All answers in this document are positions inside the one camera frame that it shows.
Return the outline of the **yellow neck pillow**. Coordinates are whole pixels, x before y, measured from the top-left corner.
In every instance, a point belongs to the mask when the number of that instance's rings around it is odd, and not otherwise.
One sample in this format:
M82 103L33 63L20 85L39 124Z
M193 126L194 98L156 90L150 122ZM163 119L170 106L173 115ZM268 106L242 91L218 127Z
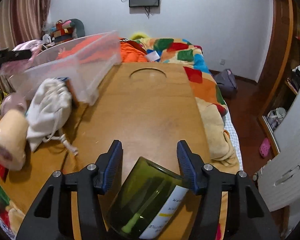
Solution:
M142 38L149 38L149 36L146 33L143 33L143 32L135 32L130 36L129 39L135 41L135 40L139 40L139 39L142 39Z

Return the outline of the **orange down jacket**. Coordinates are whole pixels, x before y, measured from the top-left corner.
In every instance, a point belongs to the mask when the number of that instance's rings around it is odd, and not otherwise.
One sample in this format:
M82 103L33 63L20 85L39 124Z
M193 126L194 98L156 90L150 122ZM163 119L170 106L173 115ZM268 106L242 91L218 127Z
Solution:
M70 50L66 50L63 48L59 51L56 60L64 59L77 53L80 50L84 50L83 55L79 57L80 64L84 63L92 63L98 60L105 60L108 57L108 52L105 46L101 47L101 49L86 49L91 43L97 41L101 37L100 34L85 38L83 41L80 41ZM133 62L148 62L146 59L146 51L138 44L138 42L119 37L120 42L120 62L123 63L133 63Z

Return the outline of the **pink striped curtain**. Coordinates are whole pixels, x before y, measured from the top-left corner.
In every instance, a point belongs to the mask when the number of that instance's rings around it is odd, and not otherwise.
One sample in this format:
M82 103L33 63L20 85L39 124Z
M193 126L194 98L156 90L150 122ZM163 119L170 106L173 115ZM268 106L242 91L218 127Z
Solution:
M0 50L40 39L49 9L50 0L1 0Z

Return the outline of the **wooden door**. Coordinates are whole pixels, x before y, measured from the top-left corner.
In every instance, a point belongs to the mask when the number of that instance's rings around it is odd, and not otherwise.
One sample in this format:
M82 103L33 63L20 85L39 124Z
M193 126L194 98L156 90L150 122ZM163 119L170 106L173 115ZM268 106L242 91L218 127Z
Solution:
M266 61L258 82L259 116L271 108L271 102L279 88L288 62L295 23L293 0L273 0L273 27Z

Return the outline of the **pink croc shoe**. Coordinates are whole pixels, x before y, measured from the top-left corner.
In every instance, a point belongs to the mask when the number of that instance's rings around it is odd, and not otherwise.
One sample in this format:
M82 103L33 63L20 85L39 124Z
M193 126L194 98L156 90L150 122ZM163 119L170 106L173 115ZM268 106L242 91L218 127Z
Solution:
M269 154L270 148L271 148L271 145L270 145L269 139L265 138L259 147L260 156L262 158L266 158Z

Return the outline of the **dark backpack on floor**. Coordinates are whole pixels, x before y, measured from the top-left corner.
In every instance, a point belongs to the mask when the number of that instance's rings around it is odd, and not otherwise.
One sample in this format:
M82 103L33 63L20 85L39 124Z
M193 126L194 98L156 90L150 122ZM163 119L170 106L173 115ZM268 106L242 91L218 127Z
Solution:
M225 69L213 76L224 98L231 99L237 94L237 83L230 69Z

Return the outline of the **clear plastic storage bin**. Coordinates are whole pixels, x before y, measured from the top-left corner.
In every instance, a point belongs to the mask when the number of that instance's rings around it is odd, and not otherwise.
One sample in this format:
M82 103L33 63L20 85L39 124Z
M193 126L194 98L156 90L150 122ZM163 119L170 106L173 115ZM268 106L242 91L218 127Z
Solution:
M77 38L49 48L35 58L31 67L12 74L12 88L32 100L41 83L48 78L68 78L76 99L94 105L98 86L115 64L120 64L121 47L117 31Z

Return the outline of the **pile of plush toys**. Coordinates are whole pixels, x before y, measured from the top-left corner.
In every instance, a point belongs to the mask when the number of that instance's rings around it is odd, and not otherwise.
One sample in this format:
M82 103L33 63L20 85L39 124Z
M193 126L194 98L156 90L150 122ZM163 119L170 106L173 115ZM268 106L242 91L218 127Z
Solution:
M56 23L45 23L42 40L45 44L71 41L85 36L84 24L81 20L72 18L66 21L58 20Z

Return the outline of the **white drawstring pouch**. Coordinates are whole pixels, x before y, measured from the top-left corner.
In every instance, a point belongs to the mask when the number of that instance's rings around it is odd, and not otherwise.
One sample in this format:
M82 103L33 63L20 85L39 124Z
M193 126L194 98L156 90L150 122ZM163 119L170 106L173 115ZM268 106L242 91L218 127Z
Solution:
M26 139L32 152L42 143L60 141L73 155L78 154L72 146L63 126L70 117L72 95L61 79L45 79L38 87L26 114L29 127Z

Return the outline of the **white cabinet door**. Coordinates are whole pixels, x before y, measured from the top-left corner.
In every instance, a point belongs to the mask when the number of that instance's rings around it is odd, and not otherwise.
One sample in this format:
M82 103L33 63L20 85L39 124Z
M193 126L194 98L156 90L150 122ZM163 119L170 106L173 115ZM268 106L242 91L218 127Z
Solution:
M274 132L279 154L260 169L258 190L269 211L300 200L300 89Z

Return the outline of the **colourful patchwork blanket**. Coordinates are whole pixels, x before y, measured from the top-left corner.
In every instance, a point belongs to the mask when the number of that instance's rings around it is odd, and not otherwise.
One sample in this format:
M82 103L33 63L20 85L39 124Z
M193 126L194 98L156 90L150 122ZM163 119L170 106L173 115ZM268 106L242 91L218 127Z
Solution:
M200 46L182 38L141 38L137 42L148 54L157 52L160 63L182 64L194 97L208 105L215 105L221 116L226 115L228 107Z

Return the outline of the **cream tissue roll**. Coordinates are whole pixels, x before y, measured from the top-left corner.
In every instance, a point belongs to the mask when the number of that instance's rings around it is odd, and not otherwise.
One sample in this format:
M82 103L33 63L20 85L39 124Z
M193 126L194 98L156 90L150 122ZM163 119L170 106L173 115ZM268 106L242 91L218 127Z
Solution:
M25 115L16 109L10 109L0 119L0 164L3 167L12 171L23 168L28 127Z

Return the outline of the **pink round case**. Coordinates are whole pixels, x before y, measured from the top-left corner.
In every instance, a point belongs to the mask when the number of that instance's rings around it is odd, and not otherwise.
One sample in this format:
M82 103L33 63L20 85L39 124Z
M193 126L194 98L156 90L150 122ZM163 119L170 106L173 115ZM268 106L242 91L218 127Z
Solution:
M27 112L26 100L18 93L8 94L2 101L0 115L4 116L9 110L15 109L23 114Z

